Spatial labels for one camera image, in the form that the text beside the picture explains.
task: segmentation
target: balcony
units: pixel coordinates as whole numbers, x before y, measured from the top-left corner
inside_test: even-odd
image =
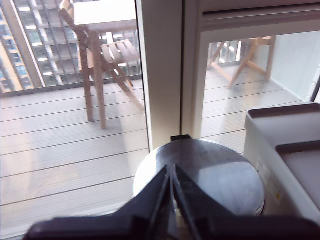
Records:
[[[144,104],[142,81],[134,94]],[[88,122],[83,88],[1,99],[1,237],[54,216],[110,213],[129,201],[149,153],[146,117],[115,83],[95,88]]]

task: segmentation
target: glass door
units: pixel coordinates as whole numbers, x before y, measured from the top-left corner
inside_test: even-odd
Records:
[[[212,42],[207,59],[200,137],[242,154],[247,110],[310,101],[320,31]]]
[[[276,8],[200,14],[198,39],[187,46],[196,52],[196,70],[193,80],[183,76],[183,134],[243,154],[247,110],[315,100],[319,20],[300,17],[306,8],[291,10],[296,17],[285,21]]]

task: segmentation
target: chair leg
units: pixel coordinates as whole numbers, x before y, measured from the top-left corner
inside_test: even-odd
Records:
[[[130,98],[130,100],[142,111],[144,110],[144,106],[141,105],[137,97],[133,94],[132,91],[125,85],[123,79],[118,76],[114,70],[110,70],[109,74],[112,76],[112,78],[116,81],[116,83],[119,85],[119,87],[122,89],[122,91]]]
[[[91,52],[93,58],[93,75],[94,85],[96,88],[96,95],[98,98],[100,126],[102,129],[106,128],[106,112],[104,99],[104,83],[102,79],[102,62],[101,62],[101,48],[99,37],[96,32],[89,33]]]
[[[81,44],[81,41],[79,41],[79,48],[80,48],[80,61],[81,61],[81,67],[82,67],[81,71],[83,75],[86,114],[88,117],[88,121],[92,122],[94,120],[94,116],[93,116],[91,86],[90,86],[89,69],[88,69],[87,49],[85,46],[83,46],[83,44]]]
[[[122,71],[122,69],[121,69],[118,65],[115,66],[115,69],[116,69],[117,72],[119,73],[119,76],[120,76],[121,78],[125,79],[126,84],[128,85],[129,89],[132,91],[132,90],[133,90],[132,87],[133,87],[134,85],[133,85],[133,83],[131,82],[130,78],[127,77],[127,75],[125,74],[125,72]]]
[[[239,75],[242,72],[242,70],[245,68],[245,66],[248,64],[249,60],[251,59],[251,57],[254,55],[254,53],[255,53],[258,45],[259,45],[260,39],[262,39],[262,37],[259,37],[259,38],[254,40],[253,46],[250,48],[250,51],[249,51],[248,55],[243,59],[243,61],[240,64],[239,68],[237,69],[237,71],[233,75],[232,80],[228,84],[228,86],[227,86],[228,89],[235,83],[235,81],[239,77]]]
[[[216,58],[218,57],[218,55],[219,55],[219,53],[220,53],[220,51],[223,48],[225,43],[226,43],[225,41],[220,43],[219,47],[217,48],[217,50],[213,54],[212,58],[209,60],[209,63],[207,64],[207,66],[210,66],[212,62],[216,61]]]
[[[267,81],[270,80],[271,76],[271,70],[272,70],[272,63],[274,60],[274,53],[275,53],[275,47],[276,47],[276,37],[277,36],[272,36],[270,39],[270,44],[269,44],[269,56],[268,56],[268,62],[266,65],[266,74],[265,74],[265,79]]]

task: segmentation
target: black plastic part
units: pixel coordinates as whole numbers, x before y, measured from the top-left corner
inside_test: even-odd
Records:
[[[178,239],[175,200],[194,240],[320,239],[319,227],[309,220],[233,215],[175,165],[165,166],[137,197],[116,213],[40,222],[31,227],[24,239]]]
[[[171,142],[174,142],[174,141],[183,140],[183,139],[192,139],[192,137],[186,134],[186,135],[172,136],[170,139],[171,139]]]

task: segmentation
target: white wall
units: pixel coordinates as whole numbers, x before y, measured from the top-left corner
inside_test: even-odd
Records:
[[[269,46],[260,46],[255,54],[254,62],[263,69],[268,51]],[[302,100],[308,99],[319,65],[320,31],[276,37],[271,78]]]

